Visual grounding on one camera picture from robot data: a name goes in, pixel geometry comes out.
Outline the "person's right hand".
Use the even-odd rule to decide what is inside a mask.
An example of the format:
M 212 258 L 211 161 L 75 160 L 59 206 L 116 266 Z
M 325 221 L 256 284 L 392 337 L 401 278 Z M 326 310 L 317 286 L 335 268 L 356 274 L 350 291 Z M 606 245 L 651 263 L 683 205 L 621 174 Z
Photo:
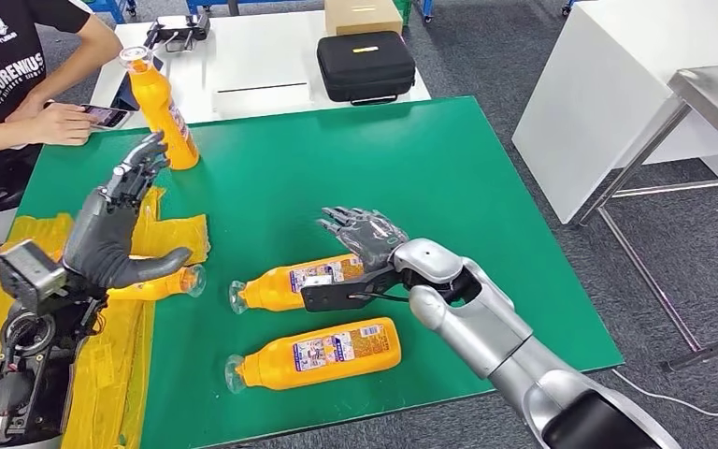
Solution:
M 51 103 L 27 122 L 27 143 L 80 146 L 88 141 L 97 119 L 81 106 Z

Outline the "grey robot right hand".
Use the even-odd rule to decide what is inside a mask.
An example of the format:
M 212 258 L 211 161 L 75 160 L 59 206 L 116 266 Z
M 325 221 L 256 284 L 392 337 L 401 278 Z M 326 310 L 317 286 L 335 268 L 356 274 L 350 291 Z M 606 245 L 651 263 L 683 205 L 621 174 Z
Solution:
M 324 207 L 317 223 L 361 260 L 365 272 L 385 268 L 408 234 L 378 210 Z

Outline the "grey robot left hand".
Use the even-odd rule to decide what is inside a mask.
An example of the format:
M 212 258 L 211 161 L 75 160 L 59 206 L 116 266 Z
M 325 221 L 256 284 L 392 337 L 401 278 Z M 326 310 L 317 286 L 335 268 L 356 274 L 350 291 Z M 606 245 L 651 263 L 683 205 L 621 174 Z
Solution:
M 193 254 L 178 247 L 164 256 L 130 257 L 141 203 L 159 172 L 169 166 L 162 131 L 144 137 L 112 169 L 108 182 L 86 197 L 65 244 L 62 262 L 92 284 L 124 288 L 178 271 Z

